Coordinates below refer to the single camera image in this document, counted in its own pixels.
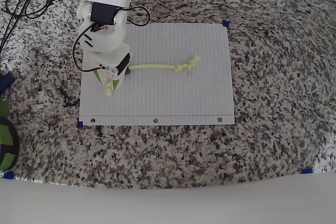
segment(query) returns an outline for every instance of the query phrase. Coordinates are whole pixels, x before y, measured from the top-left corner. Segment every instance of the blue painter's tape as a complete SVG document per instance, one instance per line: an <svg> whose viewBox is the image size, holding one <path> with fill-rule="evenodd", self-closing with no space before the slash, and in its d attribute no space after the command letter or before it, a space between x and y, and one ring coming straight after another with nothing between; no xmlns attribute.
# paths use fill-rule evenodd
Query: blue painter's tape
<svg viewBox="0 0 336 224"><path fill-rule="evenodd" d="M230 22L226 21L225 19L223 19L223 26L225 26L226 28L229 28Z"/></svg>
<svg viewBox="0 0 336 224"><path fill-rule="evenodd" d="M308 174L308 173L314 173L313 168L310 169L302 169L301 174Z"/></svg>
<svg viewBox="0 0 336 224"><path fill-rule="evenodd" d="M0 95L5 92L5 90L15 81L14 76L8 72L4 77L0 80Z"/></svg>
<svg viewBox="0 0 336 224"><path fill-rule="evenodd" d="M77 122L77 128L79 128L79 129L83 128L83 122L78 121Z"/></svg>
<svg viewBox="0 0 336 224"><path fill-rule="evenodd" d="M8 178L8 179L14 179L14 177L15 177L15 174L12 171L6 172L3 176L3 178Z"/></svg>

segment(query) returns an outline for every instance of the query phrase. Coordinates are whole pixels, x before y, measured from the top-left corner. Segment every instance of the white paper sheet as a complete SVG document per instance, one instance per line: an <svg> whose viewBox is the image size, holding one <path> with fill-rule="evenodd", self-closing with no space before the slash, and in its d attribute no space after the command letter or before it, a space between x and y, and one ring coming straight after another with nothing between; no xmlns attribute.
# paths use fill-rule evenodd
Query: white paper sheet
<svg viewBox="0 0 336 224"><path fill-rule="evenodd" d="M93 72L83 73L79 120L83 125L234 124L226 27L219 24L127 25L130 65L185 64L192 70L132 70L111 97ZM83 66L89 67L84 57Z"/></svg>

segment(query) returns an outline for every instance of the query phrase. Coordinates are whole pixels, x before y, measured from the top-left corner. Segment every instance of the wire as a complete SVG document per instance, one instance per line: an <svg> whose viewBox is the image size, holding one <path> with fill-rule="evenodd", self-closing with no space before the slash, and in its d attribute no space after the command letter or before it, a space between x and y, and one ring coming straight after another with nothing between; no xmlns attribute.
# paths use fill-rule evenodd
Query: wire
<svg viewBox="0 0 336 224"><path fill-rule="evenodd" d="M97 23L92 23L89 27L87 27L87 28L85 28L84 29L84 31L82 31L81 33L80 33L80 35L78 35L78 37L76 38L76 40L75 40L75 42L74 42L74 44L73 44L73 46L72 46L72 50L71 50L71 55L72 55L72 60L73 60L73 64L75 64L75 66L80 70L80 71L82 71L82 72L92 72L92 71L95 71L95 70L98 70L98 69L104 69L105 67L103 67L103 66L100 66L100 67L95 67L95 68L91 68L91 69L86 69L86 70L84 70L84 69L81 69L79 66L78 66L78 64L77 64L77 62L76 62L76 58L75 58L75 48L76 48L76 44L77 44L77 42L79 41L79 39L89 30L89 29L91 29L93 26L95 26Z"/></svg>
<svg viewBox="0 0 336 224"><path fill-rule="evenodd" d="M27 8L29 6L29 4L31 3L32 0L26 0L25 3L23 4L23 7L21 9L21 11L19 12L19 14L16 14L16 12L18 11L18 8L19 6L21 5L21 1L22 0L19 0L14 11L11 12L9 10L9 7L8 7L8 2L9 0L6 0L6 3L5 3L5 12L10 14L11 15L11 18L7 24L7 27L6 27L6 30L5 30L5 33L4 33L4 36L2 38L2 41L1 41L1 44L0 44L0 54L3 50L3 48L5 47L5 44L6 42L8 41L10 35L12 34L14 28L17 26L17 23L19 22L19 20L22 18L22 17L27 17L29 19L34 19L34 18L38 18L40 16L42 16L46 11L47 9L49 8L50 5L52 5L53 3L53 0L46 0L46 4L40 8L39 10L37 11L34 11L34 12L31 12L31 13L27 13ZM10 29L9 27L11 26L11 23L13 22L13 19L16 19L14 24L12 25L12 28Z"/></svg>
<svg viewBox="0 0 336 224"><path fill-rule="evenodd" d="M147 25L149 23L149 21L151 21L151 17L152 17L151 12L145 6L143 6L143 5L137 5L137 6L133 6L133 7L130 7L130 8L122 8L121 7L120 9L121 10L143 9L143 10L145 10L147 12L148 19L147 19L147 21L145 23L138 24L138 23L133 22L129 18L127 19L128 22L130 22L130 23L132 23L132 24L134 24L136 26L145 26L145 25Z"/></svg>

